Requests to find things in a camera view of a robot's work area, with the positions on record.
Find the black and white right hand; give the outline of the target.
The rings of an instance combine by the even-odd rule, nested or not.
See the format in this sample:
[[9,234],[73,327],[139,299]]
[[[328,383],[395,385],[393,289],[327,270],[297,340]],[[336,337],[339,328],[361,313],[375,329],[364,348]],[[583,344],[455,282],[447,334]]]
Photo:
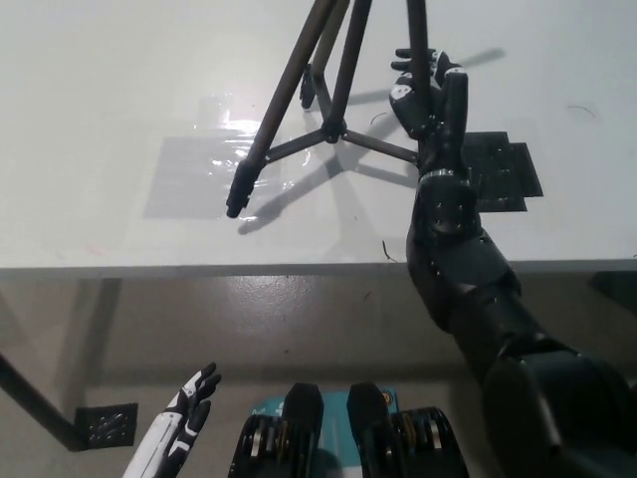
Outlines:
[[420,173],[450,170],[463,179],[469,176],[463,155],[468,116],[469,78],[465,69],[446,52],[428,51],[430,105],[417,99],[411,72],[411,50],[397,49],[390,67],[399,73],[389,92],[389,103],[400,125],[414,140],[425,142]]

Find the white and black left hand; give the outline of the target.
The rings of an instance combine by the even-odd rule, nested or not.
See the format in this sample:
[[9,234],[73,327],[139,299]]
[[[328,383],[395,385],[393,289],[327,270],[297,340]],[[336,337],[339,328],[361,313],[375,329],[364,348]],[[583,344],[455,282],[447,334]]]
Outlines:
[[155,416],[122,477],[177,477],[207,421],[210,397],[220,381],[215,362],[195,372]]

